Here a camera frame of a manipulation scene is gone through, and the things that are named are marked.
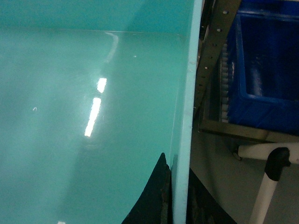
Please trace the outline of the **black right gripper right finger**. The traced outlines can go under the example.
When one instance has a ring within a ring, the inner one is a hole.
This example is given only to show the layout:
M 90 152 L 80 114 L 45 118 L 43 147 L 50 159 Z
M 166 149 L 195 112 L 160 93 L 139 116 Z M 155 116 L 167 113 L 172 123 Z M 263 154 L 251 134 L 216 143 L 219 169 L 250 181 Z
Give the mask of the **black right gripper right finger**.
M 203 183 L 189 170 L 186 222 L 188 224 L 235 224 Z

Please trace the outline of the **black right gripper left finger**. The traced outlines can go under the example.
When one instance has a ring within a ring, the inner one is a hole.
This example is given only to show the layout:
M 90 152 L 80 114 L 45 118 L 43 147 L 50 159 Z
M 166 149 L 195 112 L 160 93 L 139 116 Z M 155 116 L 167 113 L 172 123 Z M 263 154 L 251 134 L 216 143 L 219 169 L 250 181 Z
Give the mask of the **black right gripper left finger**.
M 144 190 L 122 223 L 171 224 L 171 207 L 171 170 L 165 153 L 161 153 Z

